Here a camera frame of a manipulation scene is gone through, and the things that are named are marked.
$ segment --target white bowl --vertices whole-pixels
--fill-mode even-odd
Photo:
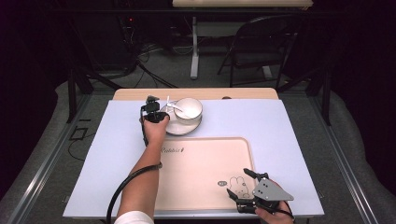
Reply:
[[[183,98],[175,103],[183,111],[174,109],[177,120],[184,124],[200,122],[203,106],[200,101],[193,98]]]

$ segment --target table leg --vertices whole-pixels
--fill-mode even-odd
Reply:
[[[197,19],[196,17],[192,18],[192,61],[191,61],[191,79],[198,78],[198,62],[199,62],[199,54],[198,54],[198,36],[197,36]]]
[[[67,75],[67,88],[69,95],[69,118],[67,119],[67,123],[71,123],[74,116],[77,114],[76,81],[73,69],[71,69]]]

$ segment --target hand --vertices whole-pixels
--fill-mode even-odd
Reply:
[[[286,205],[285,202],[279,202],[279,207],[278,209],[290,212],[289,207]],[[262,209],[260,207],[256,208],[256,214],[260,218],[262,218],[264,221],[266,221],[268,224],[292,224],[293,219],[283,213],[274,213],[271,214],[267,212],[265,209]]]
[[[163,139],[166,134],[166,125],[168,122],[169,116],[165,116],[165,118],[159,123],[152,123],[146,119],[143,121],[146,137],[150,145],[156,144],[161,146],[163,144]]]

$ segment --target person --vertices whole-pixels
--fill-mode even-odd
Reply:
[[[131,173],[150,165],[161,162],[161,148],[166,135],[166,116],[159,123],[143,120],[148,145]],[[115,224],[153,224],[154,207],[159,185],[159,170],[151,170],[131,180],[122,191],[120,208]],[[289,212],[285,202],[280,202],[279,209]],[[256,214],[269,224],[290,224],[291,217],[257,208]]]

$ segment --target desk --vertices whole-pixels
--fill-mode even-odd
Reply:
[[[297,217],[324,214],[306,168],[283,103],[273,89],[140,89],[118,90],[109,102],[102,122],[65,208],[64,217],[104,218],[117,186],[128,175],[144,150],[139,109],[149,94],[161,100],[194,97],[204,105],[203,121],[187,137],[246,138],[255,171],[267,172],[295,200],[290,202]],[[219,100],[223,96],[232,100]],[[115,204],[113,217],[120,201]],[[242,218],[255,217],[223,211],[156,211],[156,218]]]
[[[311,0],[173,0],[173,7],[311,7]],[[198,25],[196,17],[192,18],[192,62],[191,79],[198,78],[198,36],[227,36],[234,35],[243,23],[215,22]]]

